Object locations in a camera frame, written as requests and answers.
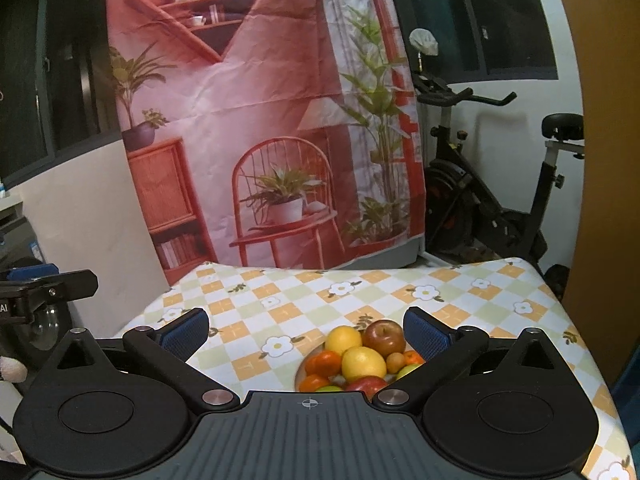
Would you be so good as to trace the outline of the green apple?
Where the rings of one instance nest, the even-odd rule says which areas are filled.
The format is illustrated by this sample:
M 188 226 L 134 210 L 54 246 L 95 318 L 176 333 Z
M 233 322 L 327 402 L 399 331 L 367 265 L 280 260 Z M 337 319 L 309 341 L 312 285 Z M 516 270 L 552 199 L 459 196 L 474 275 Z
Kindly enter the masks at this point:
M 326 385 L 326 386 L 322 386 L 320 388 L 318 388 L 315 393 L 322 393 L 322 392 L 342 392 L 344 391 L 344 389 L 340 386 L 337 385 Z
M 417 370 L 420 367 L 420 364 L 409 364 L 404 366 L 397 374 L 396 374 L 396 379 L 399 380 L 400 378 L 404 378 L 405 376 L 407 376 L 409 373 L 413 372 L 414 370 Z

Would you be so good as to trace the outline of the cream fruit bowl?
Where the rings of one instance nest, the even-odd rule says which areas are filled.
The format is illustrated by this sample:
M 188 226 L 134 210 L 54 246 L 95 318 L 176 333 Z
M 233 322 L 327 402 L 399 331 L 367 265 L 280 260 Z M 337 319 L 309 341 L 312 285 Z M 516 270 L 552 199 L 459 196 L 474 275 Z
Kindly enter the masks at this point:
M 302 364 L 300 364 L 300 367 L 298 368 L 298 371 L 296 372 L 295 382 L 294 382 L 294 386 L 295 386 L 295 390 L 296 391 L 298 391 L 297 387 L 298 387 L 299 383 L 307 376 L 307 374 L 305 372 L 306 361 L 311 356 L 314 356 L 315 354 L 319 353 L 322 350 L 326 350 L 326 349 L 323 348 L 322 346 L 318 347 L 317 349 L 314 349 L 314 351 L 311 352 L 311 354 L 309 356 L 306 356 L 306 358 L 304 359 L 304 362 Z M 386 380 L 386 382 L 388 384 L 391 384 L 392 382 L 394 382 L 396 380 L 396 374 L 395 375 L 386 374 L 384 379 Z M 336 375 L 336 376 L 334 376 L 334 377 L 329 378 L 329 380 L 331 382 L 331 385 L 337 385 L 337 386 L 342 387 L 343 389 L 348 385 L 348 382 L 346 382 L 346 379 L 343 377 L 343 375 L 341 373 Z

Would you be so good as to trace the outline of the small orange in bowl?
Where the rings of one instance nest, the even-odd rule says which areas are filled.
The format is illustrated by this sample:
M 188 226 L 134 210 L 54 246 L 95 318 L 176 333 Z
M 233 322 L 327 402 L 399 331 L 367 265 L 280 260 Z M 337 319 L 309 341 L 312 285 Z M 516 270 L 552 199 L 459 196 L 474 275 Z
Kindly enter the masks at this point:
M 407 350 L 404 352 L 405 362 L 407 365 L 421 365 L 425 360 L 416 350 Z

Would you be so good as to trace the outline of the small brown longan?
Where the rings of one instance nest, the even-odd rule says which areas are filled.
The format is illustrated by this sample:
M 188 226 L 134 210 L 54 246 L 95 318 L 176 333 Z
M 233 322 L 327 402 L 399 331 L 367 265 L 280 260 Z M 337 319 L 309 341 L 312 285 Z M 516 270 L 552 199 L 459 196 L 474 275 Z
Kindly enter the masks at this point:
M 393 352 L 386 356 L 386 368 L 388 374 L 395 375 L 406 365 L 406 356 L 402 352 Z

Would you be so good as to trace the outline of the large red apple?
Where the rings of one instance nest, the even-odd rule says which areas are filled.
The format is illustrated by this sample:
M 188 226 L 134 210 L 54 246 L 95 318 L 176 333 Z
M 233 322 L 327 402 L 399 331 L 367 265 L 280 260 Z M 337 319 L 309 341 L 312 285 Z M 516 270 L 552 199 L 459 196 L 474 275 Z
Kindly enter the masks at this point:
M 392 353 L 404 353 L 406 350 L 405 334 L 402 327 L 392 320 L 377 320 L 371 323 L 362 333 L 362 344 L 383 358 Z

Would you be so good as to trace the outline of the red apple in bowl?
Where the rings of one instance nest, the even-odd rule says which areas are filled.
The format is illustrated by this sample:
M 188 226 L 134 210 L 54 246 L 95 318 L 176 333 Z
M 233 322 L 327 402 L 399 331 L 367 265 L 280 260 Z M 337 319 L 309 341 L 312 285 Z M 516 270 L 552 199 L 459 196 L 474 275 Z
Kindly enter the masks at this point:
M 384 378 L 378 376 L 364 376 L 350 382 L 344 390 L 348 392 L 361 392 L 369 401 L 371 401 L 380 390 L 387 386 L 388 383 Z

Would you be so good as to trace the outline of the large yellow lemon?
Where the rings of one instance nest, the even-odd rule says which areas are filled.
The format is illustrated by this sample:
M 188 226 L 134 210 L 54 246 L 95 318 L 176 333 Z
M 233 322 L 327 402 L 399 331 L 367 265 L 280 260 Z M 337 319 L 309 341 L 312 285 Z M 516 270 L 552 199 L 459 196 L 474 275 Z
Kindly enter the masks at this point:
M 386 376 L 385 359 L 375 350 L 368 347 L 354 347 L 342 355 L 341 372 L 346 382 L 351 384 L 363 377 Z

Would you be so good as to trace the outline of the checkered floral tablecloth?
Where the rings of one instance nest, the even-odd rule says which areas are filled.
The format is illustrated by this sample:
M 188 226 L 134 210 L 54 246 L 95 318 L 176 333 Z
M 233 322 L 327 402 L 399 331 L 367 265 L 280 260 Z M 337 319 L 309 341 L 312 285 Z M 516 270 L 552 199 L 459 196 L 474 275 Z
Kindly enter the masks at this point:
M 608 387 L 578 329 L 535 269 L 519 258 L 467 266 L 371 271 L 238 268 L 205 263 L 151 302 L 130 327 L 160 328 L 193 308 L 209 337 L 189 363 L 238 396 L 291 390 L 303 359 L 337 326 L 400 322 L 417 306 L 451 327 L 474 325 L 513 338 L 542 328 L 592 402 L 599 433 L 584 468 L 590 479 L 635 479 L 639 464 Z

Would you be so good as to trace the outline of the yellow lemon in bowl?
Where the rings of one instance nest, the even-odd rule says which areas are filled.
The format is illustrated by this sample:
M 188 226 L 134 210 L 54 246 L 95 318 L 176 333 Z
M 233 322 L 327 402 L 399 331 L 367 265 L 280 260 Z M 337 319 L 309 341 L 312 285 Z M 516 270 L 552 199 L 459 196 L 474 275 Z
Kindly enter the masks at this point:
M 362 346 L 362 337 L 359 330 L 352 326 L 337 326 L 329 332 L 324 342 L 324 348 L 342 356 L 351 348 Z

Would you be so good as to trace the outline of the left small orange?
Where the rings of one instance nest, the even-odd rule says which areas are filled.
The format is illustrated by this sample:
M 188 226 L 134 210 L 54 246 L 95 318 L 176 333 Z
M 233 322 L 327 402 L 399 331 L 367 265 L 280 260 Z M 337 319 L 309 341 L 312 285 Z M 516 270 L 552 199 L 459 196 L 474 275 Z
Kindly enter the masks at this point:
M 342 357 L 331 350 L 322 350 L 311 356 L 305 364 L 307 375 L 331 378 L 341 373 Z

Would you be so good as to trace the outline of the black exercise bike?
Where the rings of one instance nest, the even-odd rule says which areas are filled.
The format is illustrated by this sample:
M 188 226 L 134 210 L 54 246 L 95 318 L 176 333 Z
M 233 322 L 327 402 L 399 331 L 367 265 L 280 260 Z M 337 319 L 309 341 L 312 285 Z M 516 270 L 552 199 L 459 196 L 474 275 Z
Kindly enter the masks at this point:
M 560 162 L 585 157 L 584 118 L 518 96 L 483 93 L 476 84 L 448 84 L 434 73 L 444 54 L 425 28 L 408 33 L 416 56 L 411 80 L 427 122 L 424 168 L 427 252 L 456 263 L 518 257 L 562 294 L 570 263 L 544 224 L 560 214 L 566 175 Z

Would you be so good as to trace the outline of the middle small orange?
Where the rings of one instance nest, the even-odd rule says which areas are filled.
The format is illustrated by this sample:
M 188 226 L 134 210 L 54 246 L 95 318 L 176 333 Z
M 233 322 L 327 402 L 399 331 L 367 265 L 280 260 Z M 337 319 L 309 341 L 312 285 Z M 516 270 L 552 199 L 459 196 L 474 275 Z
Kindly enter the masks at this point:
M 329 378 L 318 374 L 310 374 L 299 383 L 297 390 L 302 393 L 312 393 L 329 385 L 331 385 Z

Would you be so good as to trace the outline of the pink printed backdrop cloth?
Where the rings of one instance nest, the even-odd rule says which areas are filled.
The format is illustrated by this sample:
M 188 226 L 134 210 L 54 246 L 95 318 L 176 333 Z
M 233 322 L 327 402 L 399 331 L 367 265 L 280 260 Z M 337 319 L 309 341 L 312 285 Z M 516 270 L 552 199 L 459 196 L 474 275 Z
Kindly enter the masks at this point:
M 425 188 L 393 0 L 105 0 L 128 164 L 166 278 L 393 269 Z

